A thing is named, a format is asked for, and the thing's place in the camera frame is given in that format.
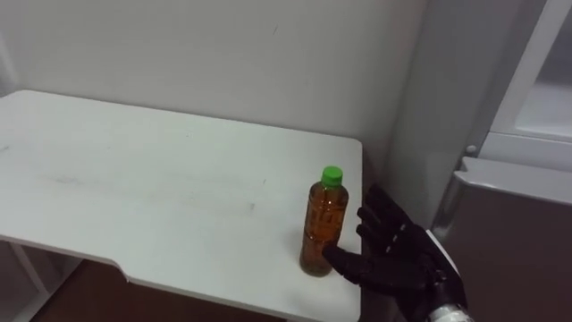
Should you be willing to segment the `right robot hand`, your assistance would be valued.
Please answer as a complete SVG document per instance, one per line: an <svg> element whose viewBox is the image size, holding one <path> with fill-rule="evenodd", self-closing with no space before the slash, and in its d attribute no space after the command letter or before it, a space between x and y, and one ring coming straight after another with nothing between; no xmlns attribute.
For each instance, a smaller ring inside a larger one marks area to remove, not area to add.
<svg viewBox="0 0 572 322"><path fill-rule="evenodd" d="M372 185L357 211L356 232L369 253L329 244L322 254L353 284L392 297L408 321L426 321L444 306L467 309L460 274L429 236L379 185Z"/></svg>

